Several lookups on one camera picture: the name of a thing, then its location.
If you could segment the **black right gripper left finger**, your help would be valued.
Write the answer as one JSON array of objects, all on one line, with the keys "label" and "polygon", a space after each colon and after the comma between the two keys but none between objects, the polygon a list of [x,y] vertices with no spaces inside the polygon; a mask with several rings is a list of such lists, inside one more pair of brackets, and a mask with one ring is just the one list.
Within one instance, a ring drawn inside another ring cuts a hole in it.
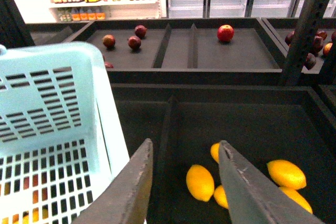
[{"label": "black right gripper left finger", "polygon": [[147,138],[107,189],[73,223],[145,223],[153,179]]}]

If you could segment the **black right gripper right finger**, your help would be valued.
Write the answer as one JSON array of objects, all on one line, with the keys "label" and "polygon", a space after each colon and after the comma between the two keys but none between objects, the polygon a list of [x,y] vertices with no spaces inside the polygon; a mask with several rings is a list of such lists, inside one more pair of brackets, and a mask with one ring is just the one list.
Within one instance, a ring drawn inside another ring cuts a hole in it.
[{"label": "black right gripper right finger", "polygon": [[284,194],[227,141],[220,141],[218,154],[232,223],[323,223]]}]

